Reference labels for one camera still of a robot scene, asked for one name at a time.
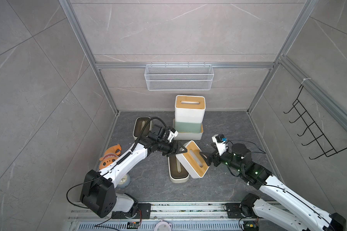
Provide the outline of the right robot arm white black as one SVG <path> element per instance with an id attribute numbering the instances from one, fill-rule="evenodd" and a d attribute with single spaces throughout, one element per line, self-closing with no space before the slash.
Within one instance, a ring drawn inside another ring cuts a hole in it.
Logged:
<path id="1" fill-rule="evenodd" d="M 227 148 L 226 143 L 214 143 L 212 153 L 200 152 L 208 166 L 224 164 L 229 171 L 248 185 L 272 197 L 284 208 L 275 207 L 259 196 L 249 193 L 240 204 L 246 218 L 267 219 L 289 231 L 344 231 L 346 219 L 313 205 L 282 183 L 271 171 L 252 160 L 251 151 L 242 143 Z"/>

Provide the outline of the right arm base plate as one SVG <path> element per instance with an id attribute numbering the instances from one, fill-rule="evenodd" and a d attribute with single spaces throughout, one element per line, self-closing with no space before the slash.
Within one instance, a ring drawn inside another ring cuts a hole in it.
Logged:
<path id="1" fill-rule="evenodd" d="M 240 202 L 225 203 L 224 211 L 227 214 L 228 218 L 245 218 L 246 215 L 242 210 L 242 204 Z"/>

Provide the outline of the green square tissue box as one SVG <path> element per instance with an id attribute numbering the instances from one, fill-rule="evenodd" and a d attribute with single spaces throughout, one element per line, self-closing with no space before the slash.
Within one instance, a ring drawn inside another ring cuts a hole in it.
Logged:
<path id="1" fill-rule="evenodd" d="M 183 133 L 202 133 L 201 123 L 176 122 L 173 120 L 173 128 L 178 132 Z"/>

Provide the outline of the bamboo-lid tissue box front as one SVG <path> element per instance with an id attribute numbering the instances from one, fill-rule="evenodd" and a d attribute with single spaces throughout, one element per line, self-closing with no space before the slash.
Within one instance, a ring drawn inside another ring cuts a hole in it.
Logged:
<path id="1" fill-rule="evenodd" d="M 202 123 L 206 103 L 203 96 L 177 95 L 175 98 L 175 121 Z"/>

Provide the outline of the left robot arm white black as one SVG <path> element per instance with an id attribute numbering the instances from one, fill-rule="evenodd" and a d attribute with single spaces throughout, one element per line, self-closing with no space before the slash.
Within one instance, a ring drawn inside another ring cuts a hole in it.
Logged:
<path id="1" fill-rule="evenodd" d="M 100 218 L 112 212 L 133 217 L 138 211 L 138 201 L 128 194 L 116 193 L 117 184 L 151 153 L 158 151 L 168 157 L 186 153 L 186 147 L 175 140 L 177 135 L 174 129 L 154 125 L 148 135 L 140 135 L 116 161 L 100 171 L 90 170 L 86 174 L 80 201 Z"/>

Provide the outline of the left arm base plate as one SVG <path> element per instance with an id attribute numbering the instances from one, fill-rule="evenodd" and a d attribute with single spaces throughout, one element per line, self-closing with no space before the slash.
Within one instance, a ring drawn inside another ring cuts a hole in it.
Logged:
<path id="1" fill-rule="evenodd" d="M 112 212 L 111 217 L 113 219 L 149 219 L 151 206 L 152 204 L 150 203 L 139 203 L 133 215 L 131 213 Z"/>

